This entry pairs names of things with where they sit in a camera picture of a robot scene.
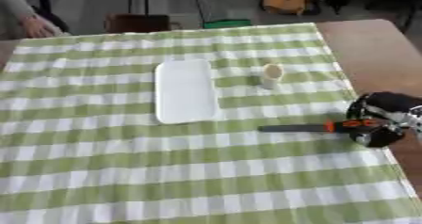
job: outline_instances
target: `green and white checkered tablecloth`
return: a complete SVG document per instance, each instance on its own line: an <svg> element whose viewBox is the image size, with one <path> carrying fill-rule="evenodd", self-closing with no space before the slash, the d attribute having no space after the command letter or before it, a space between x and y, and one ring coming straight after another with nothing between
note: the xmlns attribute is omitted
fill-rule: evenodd
<svg viewBox="0 0 422 224"><path fill-rule="evenodd" d="M154 68L183 59L211 62L219 116L160 125ZM422 223L388 150L256 131L354 98L313 24L24 40L0 79L0 223Z"/></svg>

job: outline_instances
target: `paper cup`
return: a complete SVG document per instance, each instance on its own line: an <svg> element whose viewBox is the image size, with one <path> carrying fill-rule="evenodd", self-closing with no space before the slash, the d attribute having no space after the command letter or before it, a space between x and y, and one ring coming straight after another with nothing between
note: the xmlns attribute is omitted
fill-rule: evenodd
<svg viewBox="0 0 422 224"><path fill-rule="evenodd" d="M275 89L280 84L283 75L284 71L280 65L272 63L265 65L261 75L262 87L266 89Z"/></svg>

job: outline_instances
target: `white plastic tray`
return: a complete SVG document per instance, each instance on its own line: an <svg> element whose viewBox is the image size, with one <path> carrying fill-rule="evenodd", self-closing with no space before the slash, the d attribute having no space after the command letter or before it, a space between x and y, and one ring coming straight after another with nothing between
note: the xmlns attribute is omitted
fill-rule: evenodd
<svg viewBox="0 0 422 224"><path fill-rule="evenodd" d="M155 112L160 122L212 120L218 110L208 61L169 61L156 67Z"/></svg>

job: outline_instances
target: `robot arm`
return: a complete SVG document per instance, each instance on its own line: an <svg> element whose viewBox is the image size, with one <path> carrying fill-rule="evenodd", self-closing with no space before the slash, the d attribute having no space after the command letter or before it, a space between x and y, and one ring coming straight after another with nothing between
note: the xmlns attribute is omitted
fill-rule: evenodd
<svg viewBox="0 0 422 224"><path fill-rule="evenodd" d="M404 138L404 129L413 129L422 142L422 99L392 92L365 94L354 102L348 119L378 118L386 120L370 134L351 137L367 147L385 147Z"/></svg>

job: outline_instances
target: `hand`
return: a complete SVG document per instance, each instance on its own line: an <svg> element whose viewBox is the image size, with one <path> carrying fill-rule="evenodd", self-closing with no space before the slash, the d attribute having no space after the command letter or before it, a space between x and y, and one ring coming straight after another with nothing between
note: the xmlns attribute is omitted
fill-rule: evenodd
<svg viewBox="0 0 422 224"><path fill-rule="evenodd" d="M54 36L53 29L50 29L39 16L30 16L21 20L25 34L31 39L50 38Z"/></svg>

